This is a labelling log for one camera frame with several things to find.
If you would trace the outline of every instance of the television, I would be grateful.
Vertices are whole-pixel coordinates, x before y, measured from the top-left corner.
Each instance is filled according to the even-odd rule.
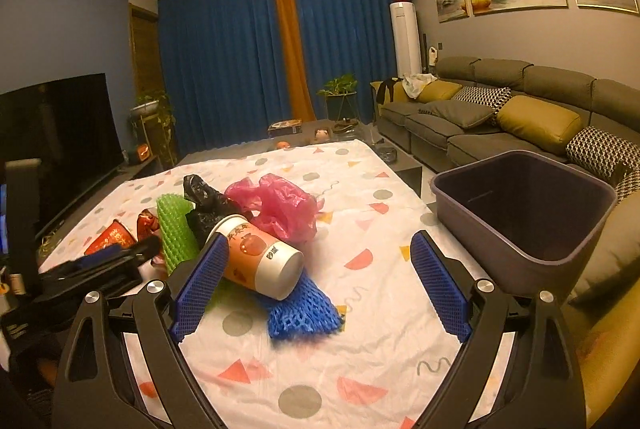
[[[0,184],[10,160],[39,158],[38,237],[124,162],[105,74],[0,94]]]

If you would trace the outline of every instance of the metal screw cap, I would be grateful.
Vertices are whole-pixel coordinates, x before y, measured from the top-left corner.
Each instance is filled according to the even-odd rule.
[[[146,285],[146,291],[152,294],[157,294],[164,288],[164,283],[162,281],[152,281]]]
[[[543,290],[542,292],[540,292],[540,298],[545,302],[545,303],[553,303],[554,301],[554,295],[546,290]]]
[[[488,279],[481,279],[480,281],[478,281],[478,290],[480,292],[493,292],[494,291],[494,284],[489,281]]]
[[[87,303],[89,304],[95,303],[99,298],[100,298],[100,292],[95,290],[93,292],[89,292],[87,295],[84,296],[84,300],[87,301]]]

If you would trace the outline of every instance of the black plastic bag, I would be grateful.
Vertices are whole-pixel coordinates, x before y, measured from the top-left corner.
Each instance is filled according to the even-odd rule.
[[[239,214],[250,219],[236,201],[213,189],[196,174],[185,176],[183,186],[184,197],[196,205],[193,211],[186,214],[186,218],[200,248],[207,243],[213,227],[227,216]]]

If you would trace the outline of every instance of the orange paper cup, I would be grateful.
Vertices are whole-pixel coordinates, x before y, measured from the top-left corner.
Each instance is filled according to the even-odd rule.
[[[261,231],[241,215],[222,219],[213,232],[225,235],[229,244],[224,273],[227,279],[277,300],[286,298],[297,285],[303,269],[299,250]]]

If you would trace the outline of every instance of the green plant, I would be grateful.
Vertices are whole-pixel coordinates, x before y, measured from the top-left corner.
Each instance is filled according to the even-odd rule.
[[[353,74],[345,74],[327,82],[322,90],[318,90],[318,95],[331,97],[352,94],[356,90],[357,85],[358,81]]]
[[[174,145],[174,124],[175,117],[171,109],[171,103],[169,102],[168,95],[163,90],[153,90],[147,92],[145,95],[137,96],[136,101],[138,105],[146,104],[147,102],[158,101],[158,122],[162,127],[164,133],[164,145],[160,147],[159,155],[163,167],[173,167],[177,161]],[[137,135],[137,127],[135,120],[132,121],[134,133]]]

